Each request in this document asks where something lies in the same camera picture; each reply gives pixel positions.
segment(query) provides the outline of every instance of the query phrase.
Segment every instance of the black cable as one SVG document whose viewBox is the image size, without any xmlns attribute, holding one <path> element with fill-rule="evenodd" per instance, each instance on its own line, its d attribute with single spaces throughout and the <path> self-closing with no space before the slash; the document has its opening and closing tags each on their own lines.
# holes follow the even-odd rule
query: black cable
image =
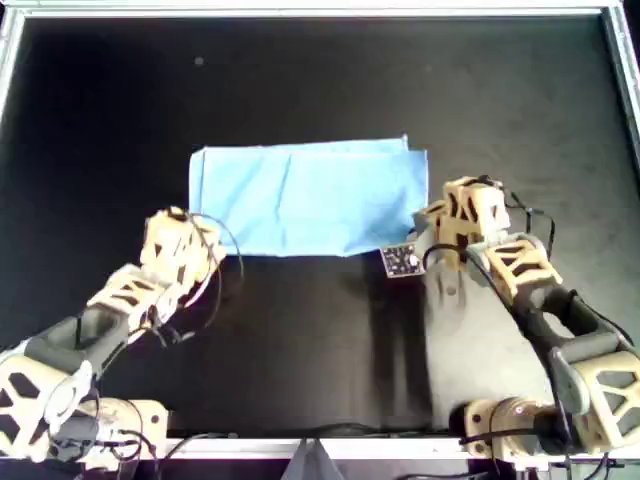
<svg viewBox="0 0 640 480">
<path fill-rule="evenodd" d="M 515 435 L 537 435 L 538 430 L 535 428 L 509 428 L 507 430 L 498 430 L 497 432 L 480 433 L 470 437 L 460 439 L 460 445 L 468 445 L 473 442 L 493 440 L 500 437 L 511 437 Z"/>
<path fill-rule="evenodd" d="M 98 418 L 99 418 L 99 415 L 100 415 L 100 392 L 98 391 L 98 389 L 95 386 L 92 386 L 91 389 L 89 390 L 89 392 L 87 393 L 87 395 L 82 398 L 80 403 L 83 403 L 85 398 L 87 398 L 89 396 L 92 396 L 92 395 L 93 395 L 93 401 L 96 404 L 96 413 L 93 416 L 93 423 L 92 423 L 92 426 L 91 426 L 91 430 L 94 430 L 98 426 L 98 421 L 99 421 Z M 78 460 L 80 460 L 81 458 L 84 458 L 85 455 L 87 454 L 87 452 L 89 450 L 91 450 L 95 446 L 95 443 L 96 443 L 96 439 L 95 438 L 93 440 L 79 440 L 79 439 L 74 439 L 74 438 L 65 438 L 65 439 L 63 439 L 63 441 L 57 441 L 51 435 L 51 426 L 50 425 L 47 426 L 46 432 L 47 432 L 47 436 L 49 437 L 49 441 L 59 449 L 65 449 L 70 445 L 78 447 L 80 453 L 78 453 L 78 455 L 76 455 L 75 457 L 70 458 L 65 463 L 75 463 Z"/>
<path fill-rule="evenodd" d="M 192 435 L 187 438 L 183 438 L 180 440 L 169 452 L 164 456 L 164 458 L 160 459 L 158 462 L 156 471 L 155 471 L 155 480 L 162 480 L 162 471 L 165 468 L 167 461 L 171 459 L 176 453 L 180 451 L 187 443 L 192 440 L 198 440 L 202 438 L 226 438 L 227 435 L 221 435 L 219 433 L 200 433 L 198 435 Z"/>
<path fill-rule="evenodd" d="M 633 341 L 633 338 L 631 338 L 631 335 L 629 335 L 629 333 L 622 328 L 620 325 L 618 325 L 616 322 L 614 322 L 613 320 L 610 320 L 609 318 L 605 317 L 602 313 L 600 313 L 598 310 L 596 310 L 595 308 L 593 308 L 591 305 L 589 305 L 587 302 L 585 302 L 584 298 L 582 298 L 580 296 L 580 294 L 577 292 L 577 290 L 573 289 L 569 291 L 569 305 L 572 305 L 572 302 L 575 299 L 578 299 L 582 302 L 582 304 L 587 307 L 589 310 L 591 310 L 591 312 L 594 315 L 597 315 L 601 320 L 603 320 L 604 322 L 608 323 L 609 325 L 611 325 L 613 328 L 615 328 L 616 330 L 618 330 L 620 332 L 620 335 L 622 335 L 625 340 L 627 342 L 629 342 L 629 344 L 631 346 L 635 346 L 635 343 Z"/>
<path fill-rule="evenodd" d="M 412 473 L 396 477 L 396 480 L 476 480 L 485 478 L 489 472 L 454 473 L 452 475 L 438 475 L 435 473 Z"/>
<path fill-rule="evenodd" d="M 525 231 L 527 233 L 531 233 L 531 230 L 533 228 L 533 216 L 534 215 L 539 215 L 541 217 L 545 217 L 546 219 L 549 220 L 549 237 L 547 240 L 547 258 L 551 259 L 551 253 L 553 252 L 553 242 L 555 241 L 555 237 L 556 237 L 556 222 L 553 219 L 553 217 L 551 215 L 549 215 L 548 213 L 546 213 L 544 210 L 541 210 L 539 208 L 531 208 L 531 207 L 527 207 L 524 202 L 522 202 L 522 200 L 520 200 L 520 197 L 515 193 L 515 192 L 511 192 L 505 188 L 502 189 L 504 191 L 505 194 L 509 194 L 511 196 L 511 198 L 513 199 L 514 202 L 516 202 L 515 205 L 510 205 L 508 203 L 505 202 L 505 207 L 509 208 L 509 209 L 519 209 L 522 210 L 523 212 L 525 212 L 526 214 L 526 227 L 525 227 Z"/>
<path fill-rule="evenodd" d="M 200 218 L 209 219 L 209 220 L 214 221 L 215 223 L 220 225 L 220 227 L 222 227 L 222 229 L 225 232 L 227 232 L 227 234 L 229 235 L 229 238 L 231 239 L 231 242 L 233 243 L 233 247 L 236 250 L 236 256 L 238 257 L 238 263 L 240 264 L 240 277 L 238 279 L 238 283 L 232 289 L 231 294 L 229 294 L 229 297 L 236 295 L 237 293 L 240 292 L 240 290 L 244 286 L 244 281 L 245 281 L 244 260 L 242 258 L 242 253 L 240 252 L 240 246 L 238 245 L 238 240 L 233 235 L 233 233 L 231 233 L 231 230 L 229 230 L 229 228 L 225 225 L 225 223 L 222 220 L 220 220 L 219 218 L 215 218 L 215 217 L 212 217 L 211 215 L 207 215 L 207 214 L 204 214 L 204 213 L 192 213 L 191 215 L 193 215 L 194 217 L 200 217 Z"/>
<path fill-rule="evenodd" d="M 608 466 L 609 466 L 609 454 L 605 453 L 604 455 L 602 455 L 602 458 L 598 462 L 598 465 L 593 470 L 593 472 L 587 475 L 584 480 L 595 480 L 595 478 L 600 474 L 603 468 L 607 468 L 607 471 L 610 470 L 608 469 Z"/>
<path fill-rule="evenodd" d="M 153 457 L 155 461 L 158 461 L 158 456 L 156 455 L 156 447 L 151 441 L 147 438 L 147 436 L 142 432 L 137 432 L 135 430 L 118 430 L 118 433 L 121 435 L 132 435 L 140 440 L 139 445 L 144 445 L 147 447 L 149 454 Z"/>
<path fill-rule="evenodd" d="M 196 230 L 196 232 L 198 234 L 198 237 L 200 237 L 200 241 L 202 242 L 202 244 L 207 247 L 207 252 L 208 252 L 207 253 L 207 259 L 209 260 L 209 262 L 211 262 L 211 260 L 213 260 L 214 263 L 215 263 L 216 271 L 213 272 L 213 274 L 214 275 L 216 273 L 218 274 L 218 289 L 217 289 L 216 300 L 215 300 L 215 304 L 214 304 L 213 310 L 211 311 L 211 315 L 209 316 L 209 318 L 204 322 L 202 327 L 200 327 L 200 330 L 204 330 L 211 323 L 213 323 L 213 321 L 216 319 L 216 317 L 218 315 L 218 311 L 220 310 L 220 303 L 222 302 L 222 270 L 220 269 L 220 262 L 216 258 L 215 253 L 213 252 L 213 247 L 211 246 L 211 244 L 209 242 L 207 242 L 207 238 L 205 237 L 204 232 L 202 231 L 202 228 L 200 228 L 200 226 L 197 224 L 197 222 L 195 221 L 193 215 L 190 212 L 185 211 L 185 215 L 187 216 L 187 218 L 189 219 L 189 221 L 193 225 L 193 228 Z M 181 341 L 187 340 L 187 339 L 193 337 L 195 334 L 196 334 L 195 331 L 187 332 L 187 333 L 181 335 Z"/>
</svg>

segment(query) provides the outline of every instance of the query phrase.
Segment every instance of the light blue cloth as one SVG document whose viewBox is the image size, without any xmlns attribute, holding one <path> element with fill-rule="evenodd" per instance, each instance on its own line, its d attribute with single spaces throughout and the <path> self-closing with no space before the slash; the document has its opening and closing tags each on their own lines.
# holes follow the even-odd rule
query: light blue cloth
<svg viewBox="0 0 640 480">
<path fill-rule="evenodd" d="M 427 184 L 406 138 L 213 147 L 191 157 L 189 209 L 222 220 L 243 255 L 350 256 L 405 241 Z"/>
</svg>

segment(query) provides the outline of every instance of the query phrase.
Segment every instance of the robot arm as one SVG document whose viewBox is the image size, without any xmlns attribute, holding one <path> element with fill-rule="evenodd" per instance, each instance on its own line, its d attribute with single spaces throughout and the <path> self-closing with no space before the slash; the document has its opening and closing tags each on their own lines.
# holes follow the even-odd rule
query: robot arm
<svg viewBox="0 0 640 480">
<path fill-rule="evenodd" d="M 514 452 L 599 453 L 640 442 L 640 355 L 630 339 L 562 286 L 539 239 L 508 233 L 500 182 L 463 177 L 445 183 L 443 197 L 415 214 L 413 241 L 381 250 L 387 275 L 422 275 L 443 261 L 481 284 L 492 283 L 545 367 L 556 398 L 556 408 L 521 399 L 473 402 L 467 408 L 467 431 L 544 425 L 535 446 L 509 444 L 513 438 L 502 442 L 509 445 L 496 456 L 506 460 Z M 574 337 L 556 334 L 545 314 L 557 317 Z M 487 417 L 496 421 L 486 422 Z M 477 451 L 475 446 L 469 446 L 472 453 L 486 450 L 486 445 Z"/>
<path fill-rule="evenodd" d="M 113 273 L 78 317 L 0 353 L 0 450 L 33 461 L 59 458 L 65 437 L 121 441 L 123 430 L 145 423 L 162 441 L 167 412 L 156 402 L 81 402 L 118 353 L 166 323 L 224 257 L 218 229 L 202 217 L 170 208 L 148 219 L 140 265 Z M 154 421 L 143 421 L 140 409 Z"/>
</svg>

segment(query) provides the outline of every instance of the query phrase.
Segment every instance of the aluminum frame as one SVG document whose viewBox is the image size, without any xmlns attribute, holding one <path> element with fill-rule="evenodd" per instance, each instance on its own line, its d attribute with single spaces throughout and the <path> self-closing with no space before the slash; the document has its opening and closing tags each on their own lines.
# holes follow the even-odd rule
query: aluminum frame
<svg viewBox="0 0 640 480">
<path fill-rule="evenodd" d="M 7 0 L 4 4 L 0 28 L 0 122 L 22 32 L 27 20 L 33 18 L 601 16 L 634 148 L 634 163 L 640 172 L 640 73 L 621 0 L 313 0 L 304 7 L 295 0 Z M 180 440 L 169 439 L 168 448 Z M 300 441 L 200 439 L 188 442 L 175 458 L 289 459 Z M 340 438 L 323 439 L 322 443 L 336 460 L 471 459 L 457 438 Z M 610 456 L 637 460 L 640 446 L 620 449 Z M 543 468 L 549 462 L 562 460 L 550 456 L 539 459 Z"/>
</svg>

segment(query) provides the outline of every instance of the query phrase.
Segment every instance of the wire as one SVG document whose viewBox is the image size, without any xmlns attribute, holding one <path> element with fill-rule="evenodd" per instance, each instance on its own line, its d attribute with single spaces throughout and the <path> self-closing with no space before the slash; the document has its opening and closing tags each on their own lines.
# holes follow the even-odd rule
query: wire
<svg viewBox="0 0 640 480">
<path fill-rule="evenodd" d="M 397 477 L 396 480 L 475 480 L 485 478 L 489 472 L 454 473 L 453 475 L 437 475 L 431 473 L 417 473 Z"/>
<path fill-rule="evenodd" d="M 171 459 L 176 453 L 178 453 L 185 445 L 192 440 L 198 440 L 202 438 L 226 438 L 227 435 L 221 435 L 219 433 L 200 433 L 198 435 L 192 435 L 179 441 L 169 452 L 158 462 L 155 479 L 162 480 L 162 471 L 166 467 L 167 461 Z"/>
<path fill-rule="evenodd" d="M 238 257 L 238 263 L 240 264 L 240 277 L 238 279 L 238 283 L 236 284 L 236 286 L 232 289 L 231 293 L 229 294 L 229 297 L 236 295 L 237 293 L 240 292 L 240 290 L 244 286 L 244 281 L 245 281 L 244 260 L 242 258 L 242 253 L 240 252 L 240 246 L 238 245 L 238 240 L 233 235 L 233 233 L 231 233 L 231 230 L 229 230 L 229 228 L 225 225 L 225 223 L 222 220 L 220 220 L 218 218 L 215 218 L 215 217 L 212 217 L 211 215 L 204 214 L 204 213 L 192 213 L 191 215 L 193 215 L 194 217 L 200 217 L 200 218 L 204 218 L 204 219 L 208 219 L 208 220 L 212 220 L 212 221 L 216 222 L 229 235 L 229 238 L 231 239 L 231 242 L 233 243 L 233 247 L 236 250 L 236 256 Z"/>
<path fill-rule="evenodd" d="M 578 300 L 580 300 L 584 304 L 585 307 L 587 307 L 589 310 L 591 310 L 592 313 L 594 313 L 595 315 L 600 317 L 601 320 L 605 321 L 606 323 L 611 325 L 613 328 L 618 330 L 620 332 L 620 335 L 622 335 L 625 338 L 625 340 L 631 344 L 631 346 L 635 346 L 633 338 L 631 338 L 631 335 L 629 335 L 629 333 L 624 328 L 622 328 L 620 325 L 618 325 L 613 320 L 610 320 L 609 318 L 605 317 L 603 314 L 601 314 L 599 311 L 597 311 L 595 308 L 593 308 L 591 305 L 589 305 L 587 302 L 585 302 L 584 298 L 582 298 L 580 296 L 580 294 L 577 292 L 577 290 L 575 290 L 575 289 L 574 290 L 570 290 L 569 291 L 569 301 L 573 302 L 573 300 L 576 299 L 576 298 Z"/>
<path fill-rule="evenodd" d="M 207 242 L 207 238 L 205 237 L 204 232 L 202 231 L 202 228 L 200 228 L 200 226 L 196 223 L 193 215 L 190 212 L 185 211 L 185 214 L 186 214 L 187 218 L 189 219 L 189 221 L 191 222 L 191 224 L 193 225 L 193 228 L 198 233 L 198 236 L 200 237 L 200 241 L 202 242 L 202 244 L 204 246 L 207 247 L 207 252 L 208 252 L 207 258 L 208 258 L 208 260 L 209 261 L 213 260 L 214 263 L 215 263 L 216 270 L 213 273 L 214 274 L 216 272 L 218 273 L 218 289 L 217 289 L 216 300 L 215 300 L 216 303 L 214 304 L 213 310 L 211 311 L 211 315 L 209 316 L 209 318 L 204 322 L 204 324 L 200 328 L 201 330 L 204 330 L 211 323 L 213 323 L 213 321 L 215 320 L 215 318 L 218 315 L 218 311 L 220 310 L 220 303 L 222 302 L 222 270 L 220 269 L 220 262 L 216 258 L 215 253 L 213 253 L 213 247 L 211 246 L 210 243 Z M 184 335 L 181 336 L 181 341 L 184 341 L 184 340 L 186 340 L 188 338 L 191 338 L 194 335 L 195 335 L 194 331 L 187 332 L 187 333 L 185 333 Z"/>
<path fill-rule="evenodd" d="M 507 430 L 498 430 L 497 432 L 480 433 L 478 435 L 472 435 L 470 437 L 464 437 L 460 439 L 460 445 L 468 445 L 473 442 L 480 442 L 485 440 L 493 440 L 500 437 L 512 437 L 515 435 L 537 435 L 538 430 L 535 428 L 509 428 Z"/>
<path fill-rule="evenodd" d="M 515 205 L 509 205 L 508 203 L 505 202 L 505 207 L 506 208 L 510 208 L 510 209 L 519 209 L 522 210 L 523 212 L 525 212 L 526 214 L 526 232 L 527 233 L 531 233 L 531 230 L 533 228 L 533 217 L 534 215 L 539 215 L 541 217 L 545 217 L 546 219 L 549 220 L 549 238 L 547 240 L 547 258 L 550 260 L 551 259 L 551 253 L 553 252 L 553 242 L 555 240 L 556 237 L 556 222 L 553 219 L 553 217 L 551 215 L 549 215 L 548 213 L 546 213 L 544 210 L 541 210 L 539 208 L 531 208 L 531 207 L 527 207 L 524 202 L 522 202 L 522 200 L 520 200 L 520 197 L 515 193 L 515 192 L 511 192 L 509 190 L 507 190 L 506 188 L 502 188 L 502 190 L 504 191 L 505 195 L 509 194 L 511 196 L 511 198 L 513 199 L 514 202 L 516 202 Z"/>
<path fill-rule="evenodd" d="M 156 455 L 156 447 L 153 443 L 151 443 L 151 441 L 145 434 L 143 434 L 142 432 L 136 432 L 135 430 L 118 430 L 118 433 L 120 433 L 121 435 L 133 435 L 134 437 L 138 438 L 140 440 L 138 446 L 141 447 L 142 445 L 144 445 L 145 447 L 147 447 L 149 454 L 151 454 L 155 461 L 158 461 L 158 457 Z"/>
<path fill-rule="evenodd" d="M 600 474 L 602 469 L 605 467 L 607 469 L 607 475 L 608 475 L 608 472 L 610 470 L 609 469 L 609 453 L 605 453 L 604 455 L 602 455 L 602 458 L 598 462 L 598 465 L 596 466 L 596 468 L 593 470 L 593 472 L 591 472 L 591 474 L 586 476 L 584 480 L 594 480 Z"/>
<path fill-rule="evenodd" d="M 83 403 L 84 399 L 89 397 L 89 396 L 93 396 L 93 401 L 96 404 L 96 413 L 93 416 L 93 423 L 91 425 L 91 431 L 93 431 L 94 429 L 97 429 L 97 427 L 98 427 L 98 418 L 99 418 L 99 415 L 100 415 L 100 392 L 98 391 L 98 389 L 95 386 L 92 386 L 91 389 L 89 390 L 89 392 L 87 393 L 87 395 L 82 398 L 80 403 Z M 49 437 L 49 441 L 51 443 L 53 443 L 59 449 L 66 449 L 71 445 L 73 445 L 75 447 L 78 447 L 78 449 L 79 449 L 78 455 L 76 455 L 75 457 L 71 457 L 70 459 L 66 460 L 65 463 L 77 462 L 81 458 L 85 457 L 87 452 L 89 450 L 91 450 L 96 444 L 96 438 L 94 438 L 93 440 L 86 440 L 86 439 L 79 440 L 79 439 L 74 439 L 74 438 L 65 438 L 62 441 L 58 441 L 51 435 L 51 425 L 47 426 L 47 430 L 46 431 L 47 431 L 47 436 Z"/>
<path fill-rule="evenodd" d="M 213 306 L 211 314 L 209 315 L 209 318 L 202 324 L 202 326 L 199 329 L 200 331 L 202 331 L 207 327 L 209 327 L 209 325 L 211 325 L 215 321 L 216 317 L 218 316 L 218 312 L 220 311 L 220 306 L 223 301 L 223 294 L 222 294 L 223 280 L 222 280 L 222 269 L 220 268 L 220 261 L 217 259 L 214 253 L 213 246 L 207 242 L 207 238 L 204 234 L 204 231 L 202 230 L 200 225 L 198 225 L 198 223 L 195 221 L 195 217 L 210 219 L 216 222 L 218 225 L 220 225 L 222 229 L 224 229 L 229 234 L 229 237 L 231 238 L 231 241 L 235 246 L 236 254 L 238 256 L 238 261 L 240 263 L 240 279 L 236 287 L 232 290 L 231 294 L 227 298 L 235 296 L 237 293 L 240 292 L 240 290 L 244 286 L 244 279 L 245 279 L 244 260 L 242 258 L 242 253 L 240 252 L 240 246 L 238 245 L 238 241 L 236 240 L 235 236 L 231 233 L 231 231 L 227 228 L 227 226 L 224 224 L 224 222 L 222 222 L 217 218 L 211 217 L 210 215 L 205 215 L 201 213 L 191 213 L 186 210 L 185 210 L 185 215 L 189 220 L 189 222 L 193 225 L 193 228 L 195 229 L 196 233 L 198 234 L 198 237 L 200 238 L 200 242 L 202 242 L 202 244 L 207 248 L 207 258 L 209 261 L 213 260 L 215 265 L 215 270 L 211 272 L 211 262 L 209 262 L 209 273 L 207 274 L 207 280 L 205 280 L 202 283 L 198 291 L 185 303 L 183 308 L 187 308 L 188 306 L 193 305 L 193 303 L 195 303 L 195 301 L 200 298 L 206 286 L 208 285 L 209 280 L 213 277 L 213 275 L 215 275 L 216 273 L 218 274 L 218 282 L 217 282 L 218 285 L 217 285 L 215 304 Z M 165 325 L 165 327 L 173 336 L 174 343 L 181 343 L 185 340 L 188 340 L 189 338 L 194 337 L 197 333 L 195 330 L 191 330 L 184 334 L 180 334 L 177 332 L 177 330 L 173 326 Z"/>
</svg>

